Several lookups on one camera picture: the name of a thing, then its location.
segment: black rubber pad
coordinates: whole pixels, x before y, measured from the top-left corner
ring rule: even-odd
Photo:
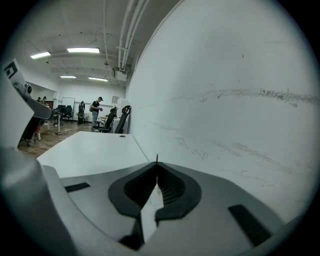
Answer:
[[[88,187],[90,187],[90,185],[88,183],[84,182],[84,183],[79,183],[79,184],[75,184],[75,185],[65,186],[64,188],[69,193],[69,192],[73,192],[73,191],[77,191],[77,190],[83,190]]]
[[[255,247],[271,237],[271,233],[243,205],[234,205],[228,210]]]

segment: desk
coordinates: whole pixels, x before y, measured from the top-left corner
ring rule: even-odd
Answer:
[[[55,168],[60,178],[100,174],[147,163],[134,137],[120,135],[78,131],[37,160]]]

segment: wall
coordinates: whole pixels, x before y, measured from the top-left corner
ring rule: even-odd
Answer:
[[[112,104],[112,97],[117,96],[119,98],[125,97],[125,89],[122,87],[110,86],[100,82],[82,82],[82,81],[61,81],[59,91],[58,91],[58,101],[57,105],[61,103],[63,97],[75,98],[73,119],[78,120],[76,113],[78,112],[78,106],[81,101],[85,103],[85,113],[89,112],[89,106],[98,97],[102,97],[103,101],[100,106],[103,111],[99,112],[100,117],[104,117],[110,113],[110,109],[114,106]],[[92,115],[89,114],[86,121],[92,121]]]
[[[226,178],[288,222],[318,182],[318,68],[275,2],[185,0],[133,75],[130,133],[149,161]]]
[[[40,97],[41,99],[45,96],[47,101],[53,101],[54,100],[54,95],[55,91],[49,90],[47,88],[38,86],[36,84],[31,84],[32,86],[32,92],[31,92],[31,97],[35,100]]]
[[[17,28],[15,34],[8,41],[7,47],[1,57],[2,67],[16,59],[23,77],[26,81],[57,92],[59,80],[57,75],[51,73],[51,64],[47,64],[47,59],[32,59],[28,52],[35,51],[32,45],[21,35],[22,28]]]

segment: ceiling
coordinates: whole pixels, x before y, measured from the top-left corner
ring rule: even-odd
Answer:
[[[129,0],[105,0],[105,34],[108,64],[118,66],[118,49],[121,27]],[[150,0],[131,45],[127,71],[144,31],[148,28],[163,0]],[[111,79],[106,65],[103,32],[104,0],[51,0],[43,1],[27,15],[17,31],[15,52],[24,56],[18,62],[41,72],[47,78],[60,79],[74,75],[76,80],[88,77],[108,79],[109,84],[125,86],[126,82]],[[100,53],[69,53],[67,48],[99,48]],[[30,56],[49,51],[48,58],[31,59]]]

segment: floor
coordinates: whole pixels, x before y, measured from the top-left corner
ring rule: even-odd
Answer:
[[[79,132],[79,131],[91,131],[91,122],[85,122],[82,125],[77,125],[78,121],[69,121],[65,122],[60,127],[61,135],[55,134],[58,133],[58,128],[54,127],[54,121],[51,120],[49,123],[49,130],[47,125],[44,124],[40,130],[41,140],[38,138],[29,141],[30,146],[27,146],[25,141],[21,141],[18,145],[18,151],[23,152],[29,156],[37,158],[41,156],[44,152],[51,149],[54,145],[57,145],[64,139],[70,137],[71,135]]]

